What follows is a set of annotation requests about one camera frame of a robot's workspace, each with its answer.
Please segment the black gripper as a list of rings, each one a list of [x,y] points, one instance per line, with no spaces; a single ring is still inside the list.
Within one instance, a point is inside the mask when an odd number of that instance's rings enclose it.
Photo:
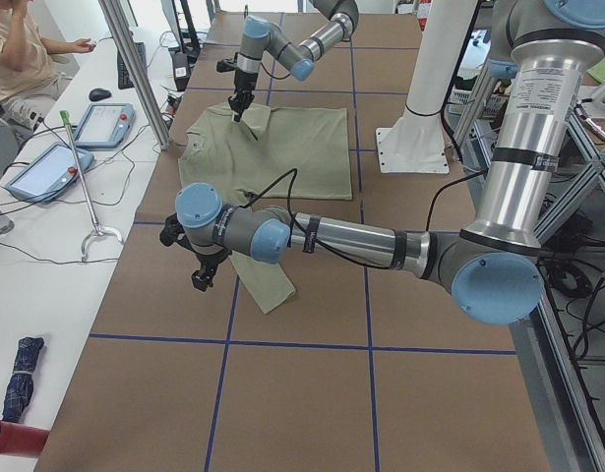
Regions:
[[[230,256],[231,251],[217,245],[192,246],[191,249],[200,263],[200,267],[191,275],[193,287],[206,292],[213,287],[213,277],[219,265]]]
[[[237,69],[234,75],[234,94],[230,97],[230,108],[233,111],[233,121],[239,123],[243,113],[254,100],[254,90],[257,84],[257,74]]]

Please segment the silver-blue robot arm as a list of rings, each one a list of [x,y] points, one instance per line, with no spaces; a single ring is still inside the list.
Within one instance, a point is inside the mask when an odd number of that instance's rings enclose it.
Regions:
[[[296,44],[281,28],[263,18],[249,15],[244,20],[239,50],[235,56],[221,61],[234,72],[234,94],[228,98],[233,120],[239,122],[254,101],[263,55],[269,53],[275,62],[302,82],[314,71],[318,62],[338,43],[349,40],[359,22],[359,9],[352,0],[314,1],[312,3],[327,22],[306,39]]]
[[[201,290],[218,265],[240,253],[276,264],[286,247],[323,247],[362,266],[408,270],[443,286],[473,319],[508,325],[538,305],[542,283],[534,228],[585,72],[605,54],[605,1],[502,1],[494,53],[517,67],[475,219],[457,235],[409,233],[225,203],[207,183],[184,187],[169,233],[193,252]]]

